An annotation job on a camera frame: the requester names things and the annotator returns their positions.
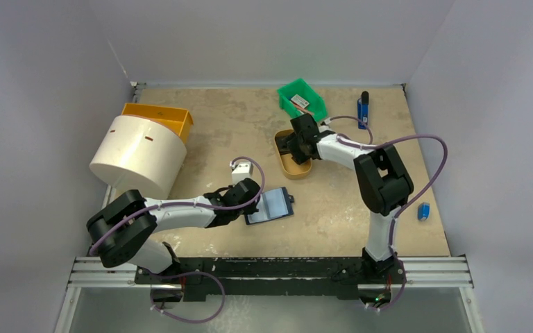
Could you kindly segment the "green plastic bin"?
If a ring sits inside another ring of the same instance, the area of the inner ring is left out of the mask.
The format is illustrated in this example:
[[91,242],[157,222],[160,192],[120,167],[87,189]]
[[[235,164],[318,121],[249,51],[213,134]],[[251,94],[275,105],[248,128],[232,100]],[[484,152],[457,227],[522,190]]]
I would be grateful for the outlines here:
[[325,103],[302,78],[298,78],[277,89],[279,107],[292,119],[302,114],[310,114],[316,121],[328,116]]

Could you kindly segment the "small blue eraser block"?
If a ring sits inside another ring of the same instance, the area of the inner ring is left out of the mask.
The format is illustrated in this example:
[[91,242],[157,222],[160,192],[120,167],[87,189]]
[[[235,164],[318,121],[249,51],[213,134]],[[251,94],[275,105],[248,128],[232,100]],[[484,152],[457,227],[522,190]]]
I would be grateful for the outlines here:
[[417,218],[419,221],[426,221],[430,216],[430,204],[423,202],[418,206]]

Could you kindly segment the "white cylindrical container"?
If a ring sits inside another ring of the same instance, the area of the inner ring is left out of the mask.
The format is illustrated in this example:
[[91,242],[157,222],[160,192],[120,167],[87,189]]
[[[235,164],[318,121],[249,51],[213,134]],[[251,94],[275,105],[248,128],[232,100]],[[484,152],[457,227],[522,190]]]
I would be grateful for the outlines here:
[[167,199],[187,149],[167,127],[120,115],[105,134],[89,168],[118,191],[136,189],[147,198]]

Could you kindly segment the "tan oval plastic tray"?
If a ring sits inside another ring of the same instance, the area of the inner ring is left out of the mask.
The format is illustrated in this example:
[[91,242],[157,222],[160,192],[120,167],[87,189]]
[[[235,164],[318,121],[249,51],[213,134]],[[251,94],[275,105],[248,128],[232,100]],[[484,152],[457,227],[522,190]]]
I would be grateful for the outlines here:
[[[278,147],[276,144],[277,139],[281,137],[288,137],[292,133],[293,133],[292,129],[286,129],[286,130],[281,130],[275,134],[274,142],[275,142],[277,151],[278,151]],[[282,172],[284,176],[290,180],[299,180],[302,178],[306,178],[312,170],[311,160],[308,160],[302,164],[297,164],[292,159],[291,154],[280,155],[278,152],[278,156],[279,156]]]

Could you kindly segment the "black VIP credit cards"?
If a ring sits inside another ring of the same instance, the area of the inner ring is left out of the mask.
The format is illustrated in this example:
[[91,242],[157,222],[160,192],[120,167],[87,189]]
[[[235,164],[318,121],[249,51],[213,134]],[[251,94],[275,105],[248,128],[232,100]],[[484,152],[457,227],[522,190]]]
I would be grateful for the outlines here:
[[281,137],[277,139],[276,144],[280,155],[286,155],[291,153],[287,137]]

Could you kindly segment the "blue leather card holder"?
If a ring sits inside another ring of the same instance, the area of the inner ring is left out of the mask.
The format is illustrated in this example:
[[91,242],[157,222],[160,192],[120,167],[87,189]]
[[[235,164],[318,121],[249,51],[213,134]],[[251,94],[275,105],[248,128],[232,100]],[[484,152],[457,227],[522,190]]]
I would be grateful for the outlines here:
[[245,223],[246,225],[257,225],[292,216],[294,214],[292,207],[294,202],[294,197],[287,191],[286,187],[265,191],[261,194],[257,204],[258,212],[245,215]]

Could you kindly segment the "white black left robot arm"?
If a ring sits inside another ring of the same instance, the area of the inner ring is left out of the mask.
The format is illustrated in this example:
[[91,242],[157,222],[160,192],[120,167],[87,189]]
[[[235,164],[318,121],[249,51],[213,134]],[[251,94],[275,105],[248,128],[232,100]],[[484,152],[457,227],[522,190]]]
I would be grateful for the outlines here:
[[158,200],[128,190],[86,224],[91,255],[106,268],[125,263],[152,272],[163,284],[175,281],[179,265],[173,249],[151,235],[178,228],[215,228],[258,211],[262,186],[250,178],[191,199]]

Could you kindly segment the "items inside green bin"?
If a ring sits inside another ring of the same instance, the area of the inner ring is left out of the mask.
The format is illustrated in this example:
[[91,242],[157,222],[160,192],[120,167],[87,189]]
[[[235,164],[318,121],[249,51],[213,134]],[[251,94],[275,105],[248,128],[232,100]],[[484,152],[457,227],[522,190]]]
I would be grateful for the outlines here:
[[312,112],[307,109],[307,107],[310,105],[310,102],[304,99],[302,96],[295,94],[289,98],[289,101],[300,112],[305,113],[305,114],[312,114]]

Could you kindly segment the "blue stapler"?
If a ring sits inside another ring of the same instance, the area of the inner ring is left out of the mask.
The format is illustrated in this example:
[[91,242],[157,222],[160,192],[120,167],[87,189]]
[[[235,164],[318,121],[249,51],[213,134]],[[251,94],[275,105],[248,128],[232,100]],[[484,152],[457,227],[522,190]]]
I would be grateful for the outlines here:
[[357,100],[358,128],[366,130],[369,128],[369,93],[363,91]]

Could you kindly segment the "yellow wooden box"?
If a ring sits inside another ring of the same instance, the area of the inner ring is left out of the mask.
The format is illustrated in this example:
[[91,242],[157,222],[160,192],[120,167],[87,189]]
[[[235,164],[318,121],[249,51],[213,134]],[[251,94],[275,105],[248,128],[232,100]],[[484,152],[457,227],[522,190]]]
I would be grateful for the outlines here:
[[184,144],[187,144],[191,127],[194,125],[192,115],[184,108],[126,103],[121,115],[142,117],[159,123],[177,134]]

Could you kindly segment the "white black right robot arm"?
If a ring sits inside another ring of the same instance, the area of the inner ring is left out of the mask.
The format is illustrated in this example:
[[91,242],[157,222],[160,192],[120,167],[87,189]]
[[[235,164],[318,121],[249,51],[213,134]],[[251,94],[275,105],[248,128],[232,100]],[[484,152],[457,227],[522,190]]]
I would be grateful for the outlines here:
[[398,151],[392,144],[381,147],[350,140],[308,114],[290,124],[285,144],[295,163],[324,160],[355,172],[362,201],[371,213],[362,273],[368,281],[379,282],[388,275],[387,261],[395,255],[398,213],[414,190]]

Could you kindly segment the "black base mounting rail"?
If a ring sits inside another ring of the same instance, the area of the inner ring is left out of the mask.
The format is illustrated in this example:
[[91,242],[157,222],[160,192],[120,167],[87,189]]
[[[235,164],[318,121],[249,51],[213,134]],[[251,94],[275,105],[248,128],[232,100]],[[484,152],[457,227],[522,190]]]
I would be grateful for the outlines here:
[[383,307],[402,291],[405,268],[395,255],[364,257],[181,257],[161,273],[136,265],[135,281],[153,301],[203,302],[208,296],[333,296]]

